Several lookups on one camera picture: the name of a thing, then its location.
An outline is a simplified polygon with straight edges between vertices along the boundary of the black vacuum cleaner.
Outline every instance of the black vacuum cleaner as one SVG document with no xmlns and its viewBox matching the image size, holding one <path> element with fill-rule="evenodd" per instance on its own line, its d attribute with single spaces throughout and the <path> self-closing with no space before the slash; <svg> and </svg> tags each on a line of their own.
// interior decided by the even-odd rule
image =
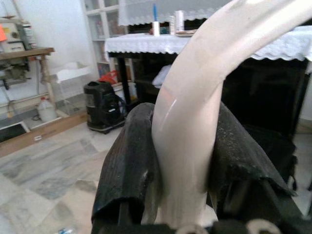
<svg viewBox="0 0 312 234">
<path fill-rule="evenodd" d="M 125 102 L 115 94 L 109 82 L 91 81 L 84 86 L 84 93 L 91 130 L 107 134 L 124 125 Z"/>
</svg>

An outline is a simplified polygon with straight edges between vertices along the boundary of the white plastic container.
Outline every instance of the white plastic container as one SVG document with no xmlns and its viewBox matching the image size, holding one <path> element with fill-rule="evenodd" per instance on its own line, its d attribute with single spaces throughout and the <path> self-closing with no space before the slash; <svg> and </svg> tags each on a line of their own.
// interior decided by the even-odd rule
<svg viewBox="0 0 312 234">
<path fill-rule="evenodd" d="M 42 122 L 49 122 L 58 117 L 54 106 L 45 97 L 41 97 L 37 110 Z"/>
<path fill-rule="evenodd" d="M 175 31 L 184 31 L 184 11 L 175 11 Z"/>
<path fill-rule="evenodd" d="M 159 37 L 160 36 L 160 24 L 158 21 L 154 21 L 152 23 L 152 27 L 153 27 L 153 35 L 155 37 Z"/>
<path fill-rule="evenodd" d="M 169 19 L 170 35 L 174 35 L 176 33 L 176 18 L 175 16 L 169 16 Z"/>
<path fill-rule="evenodd" d="M 68 62 L 61 67 L 51 69 L 50 73 L 57 77 L 57 83 L 90 74 L 91 67 L 80 62 Z"/>
</svg>

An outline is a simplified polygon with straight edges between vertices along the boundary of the red object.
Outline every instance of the red object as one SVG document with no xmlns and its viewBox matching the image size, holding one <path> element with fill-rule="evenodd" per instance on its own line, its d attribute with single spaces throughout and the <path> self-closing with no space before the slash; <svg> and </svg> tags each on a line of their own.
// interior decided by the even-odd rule
<svg viewBox="0 0 312 234">
<path fill-rule="evenodd" d="M 109 73 L 106 73 L 105 75 L 102 75 L 99 81 L 106 81 L 110 82 L 110 84 L 116 84 L 118 82 L 117 75 L 118 75 L 117 71 L 113 70 Z"/>
<path fill-rule="evenodd" d="M 4 32 L 4 29 L 2 28 L 2 25 L 0 24 L 0 41 L 6 40 L 6 34 Z"/>
</svg>

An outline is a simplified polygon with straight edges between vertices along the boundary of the wooden baseboard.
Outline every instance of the wooden baseboard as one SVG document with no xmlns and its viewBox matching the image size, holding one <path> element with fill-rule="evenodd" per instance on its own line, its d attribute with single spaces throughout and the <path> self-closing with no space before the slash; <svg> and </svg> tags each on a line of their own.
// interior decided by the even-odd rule
<svg viewBox="0 0 312 234">
<path fill-rule="evenodd" d="M 87 121 L 87 113 L 83 112 L 39 127 L 29 133 L 17 136 L 0 143 L 0 157 L 6 156 L 29 145 L 52 137 L 67 129 Z"/>
</svg>

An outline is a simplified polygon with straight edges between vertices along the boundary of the plastic jug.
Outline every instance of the plastic jug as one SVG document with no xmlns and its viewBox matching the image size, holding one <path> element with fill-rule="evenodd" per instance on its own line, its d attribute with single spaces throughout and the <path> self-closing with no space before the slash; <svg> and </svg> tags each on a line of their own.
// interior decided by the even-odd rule
<svg viewBox="0 0 312 234">
<path fill-rule="evenodd" d="M 43 122 L 49 122 L 57 118 L 54 106 L 45 97 L 41 97 L 37 110 Z"/>
</svg>

